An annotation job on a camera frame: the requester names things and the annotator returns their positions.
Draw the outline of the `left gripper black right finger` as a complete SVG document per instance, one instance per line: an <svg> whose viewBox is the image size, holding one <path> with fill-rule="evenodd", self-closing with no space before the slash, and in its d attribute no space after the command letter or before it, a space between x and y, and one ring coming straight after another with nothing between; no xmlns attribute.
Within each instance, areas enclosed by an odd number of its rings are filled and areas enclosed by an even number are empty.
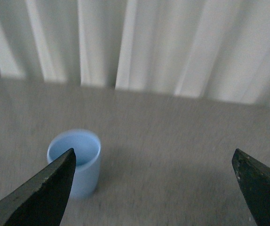
<svg viewBox="0 0 270 226"><path fill-rule="evenodd" d="M270 167L236 149L232 167L246 204L258 226L270 226Z"/></svg>

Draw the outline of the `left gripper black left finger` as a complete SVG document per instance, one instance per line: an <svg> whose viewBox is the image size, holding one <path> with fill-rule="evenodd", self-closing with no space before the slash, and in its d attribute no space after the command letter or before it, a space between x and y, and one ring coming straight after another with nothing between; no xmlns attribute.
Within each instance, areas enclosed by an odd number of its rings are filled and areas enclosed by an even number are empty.
<svg viewBox="0 0 270 226"><path fill-rule="evenodd" d="M0 200L0 226L58 226L76 169L72 148Z"/></svg>

